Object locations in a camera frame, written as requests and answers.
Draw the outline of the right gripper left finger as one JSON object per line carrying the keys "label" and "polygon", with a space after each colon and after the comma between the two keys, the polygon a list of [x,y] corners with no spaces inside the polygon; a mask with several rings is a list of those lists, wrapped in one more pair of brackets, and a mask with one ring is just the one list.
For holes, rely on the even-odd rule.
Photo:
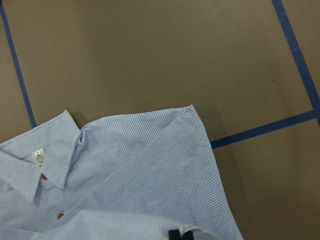
{"label": "right gripper left finger", "polygon": [[168,231],[168,239],[169,240],[181,240],[182,235],[179,229],[172,229]]}

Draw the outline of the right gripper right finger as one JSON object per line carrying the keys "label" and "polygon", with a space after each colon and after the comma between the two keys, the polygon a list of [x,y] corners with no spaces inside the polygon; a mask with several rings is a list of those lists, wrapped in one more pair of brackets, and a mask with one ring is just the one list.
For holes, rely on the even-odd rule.
{"label": "right gripper right finger", "polygon": [[185,232],[185,233],[182,235],[182,240],[194,240],[193,232],[192,232],[191,230]]}

